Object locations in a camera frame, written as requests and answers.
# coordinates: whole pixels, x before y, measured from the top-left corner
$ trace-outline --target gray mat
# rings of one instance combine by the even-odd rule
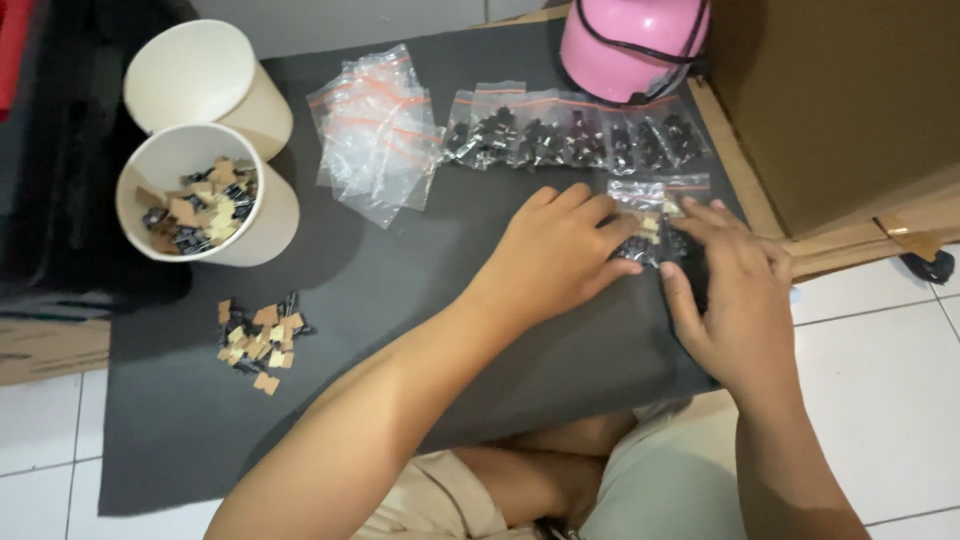
[[[445,122],[453,94],[477,82],[564,86],[554,69],[562,21],[407,40]],[[272,165],[300,197],[300,228],[271,262],[194,266],[193,291],[114,322],[100,513],[123,516],[224,497],[339,374],[448,304],[489,256],[508,220],[543,185],[597,182],[587,171],[439,169],[427,210],[405,209],[387,231],[314,185],[320,142],[304,96],[340,62],[391,44],[265,61],[294,111]],[[737,209],[722,168],[715,192]],[[300,290],[319,333],[268,397],[216,358],[219,301],[248,307]],[[532,329],[450,407],[424,450],[469,444],[712,388],[672,336],[656,272]]]

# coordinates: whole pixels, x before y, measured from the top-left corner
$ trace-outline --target white tile floor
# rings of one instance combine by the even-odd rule
[[[875,540],[960,538],[960,277],[892,259],[799,288],[807,408],[860,519]],[[218,501],[97,517],[106,392],[106,372],[0,388],[5,540],[202,538]]]

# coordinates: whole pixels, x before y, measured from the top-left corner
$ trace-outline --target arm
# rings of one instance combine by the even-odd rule
[[[684,201],[674,220],[706,249],[703,318],[675,264],[661,269],[677,336],[730,390],[740,411],[736,466],[740,509],[752,540],[869,539],[830,471],[804,409],[794,357],[790,256],[753,236],[719,202]]]
[[[464,387],[531,326],[637,263],[607,261],[636,229],[603,228],[606,195],[538,191],[464,293],[332,384],[227,496],[206,540],[349,538]]]

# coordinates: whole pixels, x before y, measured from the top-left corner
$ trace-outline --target red fabric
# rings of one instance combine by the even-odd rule
[[[0,122],[7,119],[16,94],[33,6],[34,0],[0,0]]]

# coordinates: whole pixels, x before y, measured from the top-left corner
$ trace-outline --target paper cup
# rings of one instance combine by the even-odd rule
[[[294,125],[250,41],[219,20],[185,22],[151,39],[133,57],[123,94],[148,135],[216,122],[243,134],[264,160],[286,145]]]
[[[220,156],[247,159],[256,165],[259,186],[247,221],[222,245],[202,253],[166,255],[155,250],[150,232],[143,225],[147,209],[137,203],[136,188],[142,186],[157,195],[181,190],[181,176],[205,171]],[[147,257],[167,262],[262,264],[287,247],[300,222],[300,204],[293,188],[257,155],[248,140],[219,124],[174,126],[144,141],[120,173],[116,208],[120,226],[130,243]]]

